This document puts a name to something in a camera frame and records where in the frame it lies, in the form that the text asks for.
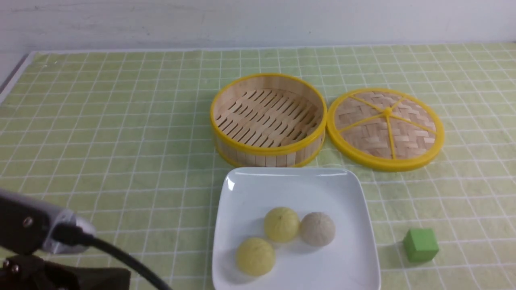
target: yellow plastic spoke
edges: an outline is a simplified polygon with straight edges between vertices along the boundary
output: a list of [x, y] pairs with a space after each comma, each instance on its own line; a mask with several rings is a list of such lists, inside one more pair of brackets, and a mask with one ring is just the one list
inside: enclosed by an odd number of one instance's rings
[[370, 120], [372, 120], [372, 119], [376, 119], [376, 118], [378, 118], [378, 117], [380, 117], [380, 116], [382, 116], [382, 114], [378, 114], [378, 115], [371, 116], [371, 117], [369, 117], [369, 118], [365, 118], [365, 119], [360, 120], [360, 121], [358, 121], [358, 122], [356, 122], [356, 123], [353, 123], [353, 124], [351, 124], [351, 125], [349, 125], [349, 126], [347, 126], [347, 127], [344, 127], [343, 129], [340, 129], [338, 132], [339, 132], [339, 133], [342, 133], [342, 132], [344, 132], [345, 130], [351, 129], [351, 128], [353, 128], [353, 127], [357, 126], [357, 125], [360, 125], [360, 124], [365, 123], [365, 122], [367, 122], [367, 121], [370, 121]]
[[392, 136], [391, 122], [390, 122], [388, 116], [386, 116], [385, 119], [387, 120], [387, 131], [389, 133], [389, 142], [391, 143], [392, 160], [395, 160], [396, 159], [396, 149], [394, 148], [394, 137]]
[[350, 95], [349, 97], [350, 97], [350, 98], [352, 98], [352, 99], [355, 99], [355, 100], [357, 100], [357, 101], [359, 101], [359, 102], [362, 102], [362, 103], [364, 103], [364, 104], [366, 104], [366, 105], [368, 105], [368, 106], [371, 106], [371, 107], [372, 107], [373, 109], [375, 109], [376, 111], [383, 112], [383, 110], [382, 110], [382, 109], [380, 109], [379, 107], [377, 107], [377, 106], [375, 106], [375, 105], [371, 104], [371, 103], [370, 103], [370, 102], [368, 102], [368, 101], [364, 101], [363, 99], [359, 99], [359, 98], [357, 98], [357, 97], [356, 97], [356, 96], [354, 96], [354, 95]]
[[435, 132], [434, 130], [432, 130], [432, 129], [430, 129], [430, 128], [427, 128], [427, 127], [425, 127], [425, 126], [419, 125], [418, 123], [412, 122], [412, 121], [410, 121], [410, 120], [407, 120], [407, 119], [405, 119], [405, 118], [402, 118], [402, 117], [399, 117], [399, 116], [396, 116], [396, 115], [391, 115], [391, 117], [393, 117], [394, 119], [398, 119], [398, 120], [401, 120], [401, 121], [405, 121], [405, 122], [407, 122], [407, 123], [409, 123], [409, 124], [412, 124], [412, 125], [414, 125], [414, 126], [416, 126], [416, 127], [420, 128], [420, 129], [423, 129], [423, 130], [425, 130], [425, 131], [428, 131], [428, 132], [430, 132], [430, 133], [432, 133], [432, 134], [436, 134], [436, 135], [437, 135], [437, 132]]
[[401, 99], [399, 99], [396, 103], [394, 103], [394, 105], [391, 106], [392, 109], [394, 109], [397, 105], [399, 105], [399, 103], [401, 103], [404, 99], [406, 99], [406, 97], [403, 97]]

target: green grid tablecloth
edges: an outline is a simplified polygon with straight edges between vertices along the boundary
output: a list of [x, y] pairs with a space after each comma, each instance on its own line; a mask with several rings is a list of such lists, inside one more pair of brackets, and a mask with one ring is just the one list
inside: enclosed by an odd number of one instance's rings
[[[301, 77], [328, 103], [388, 87], [441, 117], [446, 144], [434, 162], [374, 172], [327, 141], [310, 164], [362, 182], [382, 289], [513, 289], [515, 59], [514, 43], [37, 54], [0, 107], [0, 186], [91, 219], [175, 289], [213, 289], [217, 204], [231, 170], [211, 138], [217, 91], [259, 72]], [[434, 229], [434, 261], [406, 260], [399, 242], [410, 227]], [[47, 258], [120, 266], [95, 250]], [[134, 277], [133, 289], [151, 288]]]

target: yellow rim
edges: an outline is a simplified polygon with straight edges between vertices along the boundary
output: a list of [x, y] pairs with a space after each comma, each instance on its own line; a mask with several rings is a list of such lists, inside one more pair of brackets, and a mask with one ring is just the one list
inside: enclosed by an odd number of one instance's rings
[[[357, 148], [351, 146], [348, 142], [346, 142], [340, 135], [339, 130], [337, 130], [335, 126], [335, 113], [338, 108], [338, 106], [349, 97], [354, 96], [355, 94], [361, 93], [361, 92], [367, 92], [367, 91], [382, 91], [382, 92], [388, 92], [400, 95], [403, 99], [408, 99], [419, 106], [421, 106], [425, 111], [432, 117], [435, 125], [436, 125], [436, 142], [434, 145], [428, 150], [425, 154], [418, 156], [416, 158], [411, 159], [386, 159], [386, 158], [380, 158], [376, 156], [369, 155], [367, 153], [364, 153]], [[355, 162], [362, 164], [364, 166], [371, 167], [373, 169], [382, 170], [382, 171], [408, 171], [413, 170], [422, 166], [427, 165], [430, 163], [439, 153], [441, 150], [443, 144], [444, 144], [444, 126], [441, 123], [441, 120], [439, 119], [439, 116], [427, 105], [422, 103], [420, 100], [399, 92], [395, 90], [390, 89], [384, 89], [384, 88], [364, 88], [359, 89], [355, 91], [351, 91], [348, 93], [345, 93], [344, 95], [340, 96], [337, 100], [333, 102], [330, 106], [330, 110], [328, 111], [328, 115], [330, 116], [330, 119], [328, 121], [328, 135], [330, 135], [330, 139], [333, 141], [335, 146], [346, 156], [348, 156], [350, 159], [354, 160]]]
[[[298, 164], [295, 164], [293, 167], [303, 167], [305, 165], [307, 165], [308, 163], [310, 163], [312, 160], [315, 159], [315, 157], [317, 157], [317, 155], [319, 154], [319, 152], [321, 151], [321, 149], [323, 148], [323, 144], [324, 144], [324, 137], [322, 139], [322, 142], [321, 142], [321, 145], [319, 146], [319, 148], [317, 148], [317, 150], [314, 152], [314, 154], [312, 154], [312, 156], [308, 157], [307, 159], [305, 159], [304, 161], [298, 163]], [[224, 161], [226, 161], [227, 163], [229, 163], [230, 165], [232, 165], [233, 167], [245, 167], [244, 165], [242, 164], [239, 164], [231, 159], [229, 159], [229, 157], [227, 157], [220, 149], [219, 149], [219, 145], [217, 143], [215, 143], [215, 149], [217, 149], [217, 152], [219, 153], [220, 157], [222, 157], [222, 159], [224, 159]]]
[[[215, 123], [215, 116], [213, 116], [215, 103], [220, 98], [220, 96], [228, 88], [234, 86], [235, 84], [237, 84], [239, 82], [242, 82], [242, 81], [250, 79], [250, 78], [263, 77], [263, 76], [279, 76], [279, 77], [290, 78], [290, 79], [293, 79], [300, 83], [303, 83], [304, 85], [306, 85], [307, 87], [309, 87], [311, 90], [313, 90], [316, 93], [316, 95], [319, 97], [320, 101], [322, 102], [323, 112], [322, 112], [321, 123], [319, 124], [319, 126], [317, 127], [317, 129], [314, 132], [312, 132], [310, 135], [308, 135], [305, 139], [297, 141], [297, 142], [289, 144], [289, 145], [286, 145], [286, 146], [279, 146], [279, 147], [274, 147], [274, 148], [261, 148], [261, 147], [246, 145], [246, 144], [240, 143], [238, 141], [235, 141], [235, 140], [231, 139], [230, 137], [228, 137], [226, 134], [224, 134], [220, 130], [220, 128]], [[265, 155], [265, 156], [284, 155], [284, 154], [289, 154], [289, 153], [299, 151], [300, 149], [308, 146], [310, 143], [312, 143], [315, 139], [317, 139], [324, 132], [325, 127], [326, 127], [326, 120], [327, 120], [327, 108], [326, 108], [326, 102], [325, 102], [323, 96], [319, 93], [319, 91], [316, 88], [314, 88], [312, 85], [310, 85], [309, 83], [303, 81], [302, 79], [298, 79], [293, 76], [289, 76], [286, 74], [279, 74], [279, 73], [252, 74], [252, 75], [248, 75], [246, 77], [242, 77], [242, 78], [239, 78], [239, 79], [233, 81], [232, 83], [225, 86], [223, 89], [221, 89], [218, 92], [218, 94], [213, 99], [212, 106], [209, 110], [209, 119], [212, 123], [213, 130], [214, 130], [215, 134], [217, 135], [217, 137], [219, 137], [224, 143], [230, 145], [233, 148], [236, 148], [238, 151], [248, 153], [248, 154], [253, 154], [253, 155], [262, 155], [262, 156], [263, 155]]]

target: white wall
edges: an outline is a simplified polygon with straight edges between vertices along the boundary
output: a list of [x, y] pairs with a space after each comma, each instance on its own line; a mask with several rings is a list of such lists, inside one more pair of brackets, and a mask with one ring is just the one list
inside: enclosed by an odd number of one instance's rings
[[0, 0], [0, 51], [516, 40], [516, 0]]

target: bamboo steamer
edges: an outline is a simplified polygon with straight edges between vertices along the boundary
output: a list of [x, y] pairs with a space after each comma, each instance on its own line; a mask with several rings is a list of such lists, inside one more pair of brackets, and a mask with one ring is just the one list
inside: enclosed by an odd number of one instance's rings
[[235, 167], [300, 167], [325, 138], [324, 98], [307, 82], [282, 74], [246, 76], [224, 87], [210, 113], [215, 146]]

